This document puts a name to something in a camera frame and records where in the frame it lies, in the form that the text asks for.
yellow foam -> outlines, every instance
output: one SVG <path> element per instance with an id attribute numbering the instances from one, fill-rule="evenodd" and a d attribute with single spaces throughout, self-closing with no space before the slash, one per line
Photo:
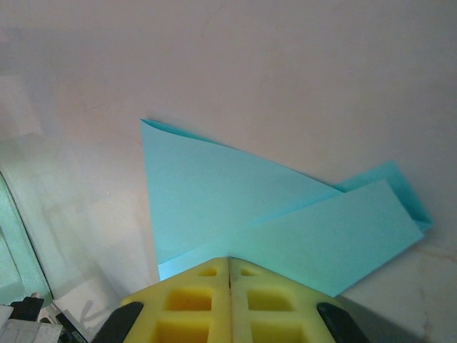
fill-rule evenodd
<path id="1" fill-rule="evenodd" d="M 124 343 L 231 343 L 228 272 L 212 259 L 125 298 L 144 307 Z"/>
<path id="2" fill-rule="evenodd" d="M 334 343 L 316 305 L 338 302 L 267 269 L 230 259 L 233 343 Z"/>
<path id="3" fill-rule="evenodd" d="M 212 259 L 134 293 L 125 343 L 334 343 L 316 305 L 338 302 L 241 259 Z"/>

